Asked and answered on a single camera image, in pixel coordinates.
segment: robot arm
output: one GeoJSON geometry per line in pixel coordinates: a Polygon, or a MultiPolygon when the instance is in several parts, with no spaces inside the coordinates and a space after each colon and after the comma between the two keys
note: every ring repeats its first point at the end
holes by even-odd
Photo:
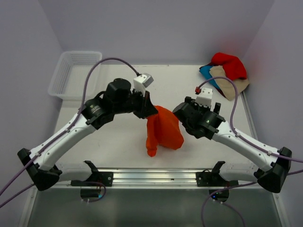
{"type": "Polygon", "coordinates": [[[235,134],[231,125],[219,115],[221,104],[216,103],[211,111],[212,89],[203,88],[196,99],[186,97],[173,113],[182,122],[186,131],[197,139],[206,137],[209,140],[222,143],[248,158],[250,164],[233,164],[218,162],[213,171],[205,172],[202,177],[212,181],[242,180],[258,182],[268,191],[278,193],[290,169],[290,161],[268,155],[257,148],[247,144],[239,138],[242,137],[251,143],[266,149],[269,154],[291,157],[292,152],[287,148],[277,149],[263,144],[246,135],[238,129],[235,134]]]}
{"type": "Polygon", "coordinates": [[[77,122],[70,129],[67,128],[78,114],[75,114],[65,126],[41,145],[31,150],[21,149],[18,156],[23,165],[38,155],[27,168],[37,189],[46,190],[58,181],[98,181],[99,173],[95,171],[96,168],[90,161],[78,165],[56,165],[56,162],[81,139],[111,122],[115,114],[134,113],[138,118],[143,119],[157,114],[157,109],[151,103],[150,93],[145,90],[152,82],[151,75],[142,74],[134,79],[134,90],[131,91],[129,81],[115,79],[108,84],[106,91],[86,101],[83,109],[80,110],[81,114],[77,122]],[[45,144],[64,131],[66,132],[59,139],[39,154],[45,144]]]}

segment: white plastic basket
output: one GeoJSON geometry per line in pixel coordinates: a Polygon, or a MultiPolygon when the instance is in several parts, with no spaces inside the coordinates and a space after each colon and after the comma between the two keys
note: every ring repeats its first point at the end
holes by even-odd
{"type": "MultiPolygon", "coordinates": [[[[63,100],[81,100],[86,76],[91,67],[101,59],[100,52],[63,52],[53,73],[48,93],[63,100]]],[[[86,99],[92,98],[95,92],[99,71],[100,66],[97,66],[89,78],[86,99]]]]}

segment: beige cloth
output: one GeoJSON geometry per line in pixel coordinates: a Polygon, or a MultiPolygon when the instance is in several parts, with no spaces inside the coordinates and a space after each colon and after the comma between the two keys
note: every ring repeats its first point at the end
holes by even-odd
{"type": "MultiPolygon", "coordinates": [[[[212,75],[213,78],[216,77],[226,77],[225,71],[223,69],[222,65],[213,66],[209,70],[210,75],[212,75]]],[[[235,90],[231,84],[231,82],[225,80],[225,79],[215,79],[217,85],[222,90],[223,94],[228,100],[233,100],[235,98],[235,90]]],[[[244,89],[248,86],[249,81],[248,79],[235,79],[233,80],[235,83],[237,89],[238,89],[238,95],[244,91],[244,89]]]]}

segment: red cloth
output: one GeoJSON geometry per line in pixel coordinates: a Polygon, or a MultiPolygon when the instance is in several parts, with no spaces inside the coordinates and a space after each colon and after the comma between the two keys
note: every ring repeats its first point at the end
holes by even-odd
{"type": "Polygon", "coordinates": [[[151,157],[156,155],[158,145],[177,150],[184,142],[178,118],[162,106],[155,107],[158,114],[147,117],[146,148],[151,157]]]}
{"type": "Polygon", "coordinates": [[[244,65],[238,57],[219,52],[213,56],[211,63],[215,65],[222,65],[226,77],[231,80],[247,79],[244,65]]]}

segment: red connector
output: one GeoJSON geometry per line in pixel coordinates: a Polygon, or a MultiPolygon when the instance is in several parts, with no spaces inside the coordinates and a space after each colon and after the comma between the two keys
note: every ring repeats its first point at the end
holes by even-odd
{"type": "Polygon", "coordinates": [[[196,92],[196,95],[199,95],[201,93],[201,88],[196,87],[195,92],[196,92]]]}

